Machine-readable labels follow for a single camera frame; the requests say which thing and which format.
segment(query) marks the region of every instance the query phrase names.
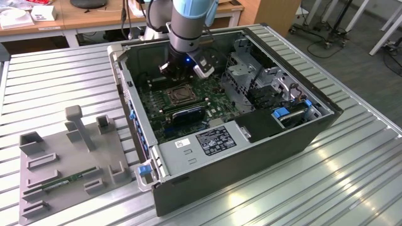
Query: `white sticker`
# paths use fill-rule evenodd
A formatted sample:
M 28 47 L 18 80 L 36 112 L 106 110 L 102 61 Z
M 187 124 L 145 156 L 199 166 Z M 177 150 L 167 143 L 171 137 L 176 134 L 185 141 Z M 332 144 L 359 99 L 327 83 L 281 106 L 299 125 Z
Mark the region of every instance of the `white sticker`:
M 179 141 L 175 142 L 175 145 L 176 145 L 177 148 L 179 148 L 179 147 L 184 147 L 184 146 L 187 146 L 188 144 L 189 144 L 188 138 L 184 139 L 184 140 L 179 140 Z
M 40 30 L 40 31 L 57 30 L 57 29 L 60 29 L 60 27 L 41 27 L 41 28 L 37 28 L 37 30 Z

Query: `warning label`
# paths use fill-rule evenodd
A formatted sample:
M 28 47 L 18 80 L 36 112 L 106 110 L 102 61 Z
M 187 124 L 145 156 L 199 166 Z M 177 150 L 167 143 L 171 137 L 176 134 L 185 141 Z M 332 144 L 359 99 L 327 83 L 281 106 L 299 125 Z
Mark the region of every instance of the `warning label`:
M 236 143 L 232 140 L 232 137 L 228 134 L 224 126 L 200 133 L 195 137 L 207 155 L 213 155 L 236 146 Z

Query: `gray floor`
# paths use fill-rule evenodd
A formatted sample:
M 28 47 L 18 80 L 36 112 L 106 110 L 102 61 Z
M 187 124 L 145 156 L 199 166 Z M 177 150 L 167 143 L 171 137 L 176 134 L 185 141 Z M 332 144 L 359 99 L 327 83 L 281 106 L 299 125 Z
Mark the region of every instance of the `gray floor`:
M 303 8 L 309 11 L 315 0 L 303 0 Z M 319 15 L 324 10 L 324 5 L 330 0 L 323 0 L 316 13 L 316 18 L 311 24 L 319 20 Z M 334 25 L 336 16 L 342 10 L 343 3 L 338 6 L 331 14 L 328 22 Z M 340 24 L 346 28 L 356 10 L 350 8 Z M 379 31 L 384 21 L 362 15 L 352 31 L 348 33 L 350 41 L 346 47 L 328 59 L 320 59 L 307 52 L 307 46 L 319 38 L 303 31 L 287 36 L 289 42 L 311 57 L 313 61 L 346 84 L 346 86 L 387 116 L 388 119 L 402 127 L 402 77 L 395 75 L 383 64 L 383 51 L 375 56 L 368 52 L 380 39 L 383 32 Z M 402 32 L 395 32 L 391 40 L 396 40 Z M 323 49 L 320 45 L 313 45 L 309 50 L 315 55 L 328 56 L 336 51 L 338 46 L 330 50 Z M 396 56 L 402 63 L 402 53 Z M 387 64 L 398 69 L 398 66 L 390 58 Z

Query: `blue latch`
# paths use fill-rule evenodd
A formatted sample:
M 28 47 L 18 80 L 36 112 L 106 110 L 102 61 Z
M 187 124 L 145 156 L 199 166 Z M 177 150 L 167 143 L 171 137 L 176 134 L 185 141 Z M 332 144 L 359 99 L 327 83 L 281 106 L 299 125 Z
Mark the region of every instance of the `blue latch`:
M 273 110 L 273 116 L 275 116 L 276 118 L 279 118 L 279 117 L 287 115 L 288 113 L 289 113 L 289 112 L 288 112 L 288 110 L 287 110 L 284 107 L 280 107 L 280 108 L 277 108 L 276 110 Z
M 129 119 L 133 120 L 136 118 L 136 114 L 133 113 L 133 110 L 129 112 Z
M 151 165 L 140 166 L 137 172 L 141 176 L 149 174 L 152 172 Z
M 304 100 L 304 103 L 305 103 L 307 107 L 309 107 L 312 105 L 309 100 Z

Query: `aluminum workbench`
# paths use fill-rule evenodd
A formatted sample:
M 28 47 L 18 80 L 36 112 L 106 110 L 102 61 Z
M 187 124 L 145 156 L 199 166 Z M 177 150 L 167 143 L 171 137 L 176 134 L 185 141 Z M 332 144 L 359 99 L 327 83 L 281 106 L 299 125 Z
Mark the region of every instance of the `aluminum workbench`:
M 249 29 L 344 109 L 332 127 L 301 153 L 164 217 L 133 181 L 32 225 L 402 225 L 400 129 L 277 33 Z M 18 220 L 18 134 L 62 131 L 66 106 L 82 107 L 85 124 L 105 113 L 116 120 L 128 165 L 139 163 L 105 48 L 20 54 L 4 63 L 0 225 Z

